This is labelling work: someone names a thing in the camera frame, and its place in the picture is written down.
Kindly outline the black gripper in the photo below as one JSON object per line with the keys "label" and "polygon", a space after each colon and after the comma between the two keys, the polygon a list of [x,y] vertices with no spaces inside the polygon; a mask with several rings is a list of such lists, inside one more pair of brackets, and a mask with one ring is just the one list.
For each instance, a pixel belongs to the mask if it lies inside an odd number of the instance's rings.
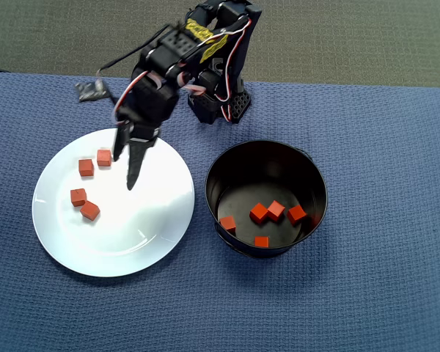
{"label": "black gripper", "polygon": [[145,153],[155,145],[161,125],[168,120],[179,100],[180,86],[172,79],[143,76],[132,81],[115,103],[117,131],[112,151],[118,161],[129,145],[127,189],[138,180]]}

